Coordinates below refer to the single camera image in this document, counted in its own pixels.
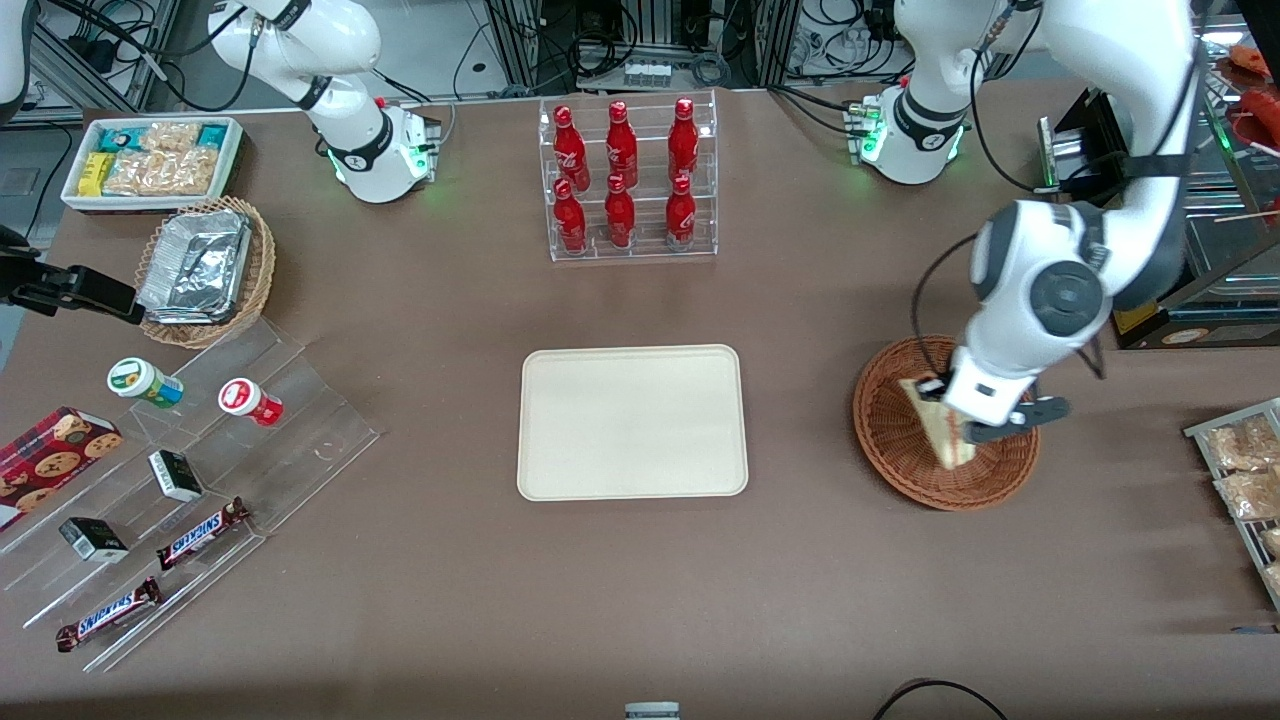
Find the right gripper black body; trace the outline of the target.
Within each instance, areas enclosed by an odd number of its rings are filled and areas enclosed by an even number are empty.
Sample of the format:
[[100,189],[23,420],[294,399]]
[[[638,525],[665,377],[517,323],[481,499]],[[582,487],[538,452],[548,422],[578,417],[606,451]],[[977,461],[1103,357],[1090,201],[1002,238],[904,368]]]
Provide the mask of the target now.
[[41,282],[38,252],[12,228],[1,228],[1,302],[14,305],[17,290]]

